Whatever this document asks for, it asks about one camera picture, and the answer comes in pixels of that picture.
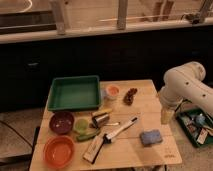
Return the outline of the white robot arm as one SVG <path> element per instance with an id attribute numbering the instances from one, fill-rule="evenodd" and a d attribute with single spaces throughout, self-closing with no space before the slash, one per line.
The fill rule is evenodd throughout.
<path id="1" fill-rule="evenodd" d="M 188 62 L 165 72 L 164 86 L 158 92 L 162 124 L 169 123 L 184 99 L 213 116 L 213 88 L 203 83 L 205 76 L 206 70 L 199 62 Z"/>

